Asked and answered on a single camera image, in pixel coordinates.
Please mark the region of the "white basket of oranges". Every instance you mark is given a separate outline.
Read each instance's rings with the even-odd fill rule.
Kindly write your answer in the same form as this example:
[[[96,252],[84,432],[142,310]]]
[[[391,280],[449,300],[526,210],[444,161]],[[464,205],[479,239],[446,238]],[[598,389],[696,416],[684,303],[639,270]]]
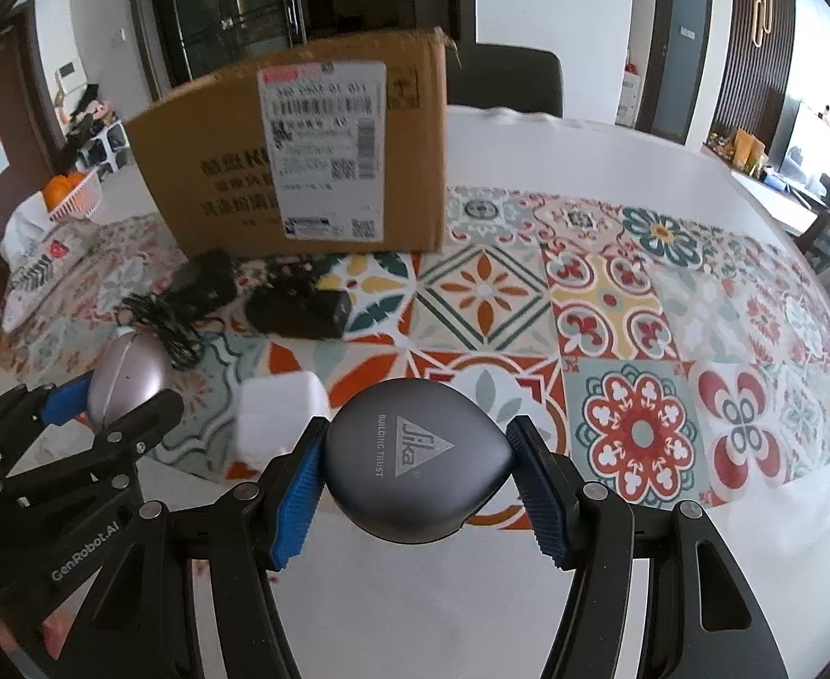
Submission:
[[[98,170],[55,175],[42,188],[42,198],[51,222],[89,219],[103,199]]]

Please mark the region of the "white sideboard cabinet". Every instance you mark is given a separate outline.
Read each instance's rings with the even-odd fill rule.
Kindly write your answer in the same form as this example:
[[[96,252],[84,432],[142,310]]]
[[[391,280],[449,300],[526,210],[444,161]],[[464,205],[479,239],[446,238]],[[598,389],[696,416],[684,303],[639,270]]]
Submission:
[[[729,176],[743,187],[749,198],[754,199],[788,235],[803,235],[817,221],[818,213],[812,209],[807,209],[806,205],[801,204],[797,198],[789,193],[779,192],[775,188],[770,188],[763,182],[757,181],[757,179],[737,172],[737,170],[732,169],[729,162],[711,151],[706,144],[700,145],[700,153],[705,158],[716,161],[717,166],[725,169]]]

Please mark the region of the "black rectangular device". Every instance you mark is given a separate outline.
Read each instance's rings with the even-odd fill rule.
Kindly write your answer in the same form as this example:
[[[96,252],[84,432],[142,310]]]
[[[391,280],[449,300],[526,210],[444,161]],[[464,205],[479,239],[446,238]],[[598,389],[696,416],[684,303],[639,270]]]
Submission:
[[[330,257],[301,257],[268,266],[264,281],[244,303],[247,322],[265,336],[290,339],[341,339],[352,299],[346,290],[321,288],[332,268]]]

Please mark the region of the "silver egg-shaped device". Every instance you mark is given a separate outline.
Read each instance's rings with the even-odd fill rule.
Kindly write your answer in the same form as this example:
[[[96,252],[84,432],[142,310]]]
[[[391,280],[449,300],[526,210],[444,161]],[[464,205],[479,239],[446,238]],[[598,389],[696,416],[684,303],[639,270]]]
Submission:
[[[128,331],[98,357],[88,388],[87,417],[96,433],[173,386],[173,364],[156,336]]]

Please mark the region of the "brown cardboard box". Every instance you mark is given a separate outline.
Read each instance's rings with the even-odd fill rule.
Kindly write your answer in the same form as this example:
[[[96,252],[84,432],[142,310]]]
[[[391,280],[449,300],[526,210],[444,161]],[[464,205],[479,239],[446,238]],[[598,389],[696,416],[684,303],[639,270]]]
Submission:
[[[450,43],[439,29],[311,41],[197,78],[130,119],[132,153],[178,248],[441,247]]]

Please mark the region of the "dark dining chair right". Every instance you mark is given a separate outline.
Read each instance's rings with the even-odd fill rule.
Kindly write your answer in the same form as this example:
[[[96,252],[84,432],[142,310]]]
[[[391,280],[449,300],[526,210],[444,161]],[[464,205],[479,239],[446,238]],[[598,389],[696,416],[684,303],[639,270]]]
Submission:
[[[561,118],[561,60],[542,49],[458,43],[447,58],[447,103]]]

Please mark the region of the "white square power adapter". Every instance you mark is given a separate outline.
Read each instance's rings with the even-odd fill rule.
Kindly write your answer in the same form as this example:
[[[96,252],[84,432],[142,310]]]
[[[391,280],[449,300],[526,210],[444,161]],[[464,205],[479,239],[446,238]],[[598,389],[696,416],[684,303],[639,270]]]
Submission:
[[[272,458],[289,454],[312,419],[329,419],[329,396],[310,371],[253,377],[238,389],[235,458],[263,471]]]

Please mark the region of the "floral tissue pouch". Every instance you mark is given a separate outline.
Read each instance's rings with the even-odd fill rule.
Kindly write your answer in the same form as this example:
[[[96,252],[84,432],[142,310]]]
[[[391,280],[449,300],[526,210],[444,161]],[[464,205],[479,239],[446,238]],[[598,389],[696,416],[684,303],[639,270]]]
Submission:
[[[2,331],[11,334],[48,298],[97,244],[100,225],[91,219],[54,222],[42,193],[33,193],[12,212],[0,252],[10,269]]]

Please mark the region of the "dark grey Sika case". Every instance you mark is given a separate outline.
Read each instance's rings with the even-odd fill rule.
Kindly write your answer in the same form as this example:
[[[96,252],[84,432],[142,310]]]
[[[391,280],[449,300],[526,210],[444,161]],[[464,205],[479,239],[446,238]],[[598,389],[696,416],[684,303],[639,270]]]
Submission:
[[[513,449],[488,415],[444,383],[385,380],[333,417],[324,472],[359,529],[396,544],[456,534],[504,486]]]

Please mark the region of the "patterned tile table mat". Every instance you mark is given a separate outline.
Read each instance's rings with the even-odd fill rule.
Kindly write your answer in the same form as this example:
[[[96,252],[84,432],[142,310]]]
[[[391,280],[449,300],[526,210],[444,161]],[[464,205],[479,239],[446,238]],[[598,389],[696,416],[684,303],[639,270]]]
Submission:
[[[341,339],[265,336],[238,296],[197,324],[175,377],[182,423],[154,455],[216,482],[235,458],[238,389],[310,371],[339,408],[370,385],[449,385],[497,423],[527,415],[551,449],[633,503],[708,506],[830,463],[830,314],[786,248],[637,205],[452,188],[433,253],[326,255],[346,290]]]

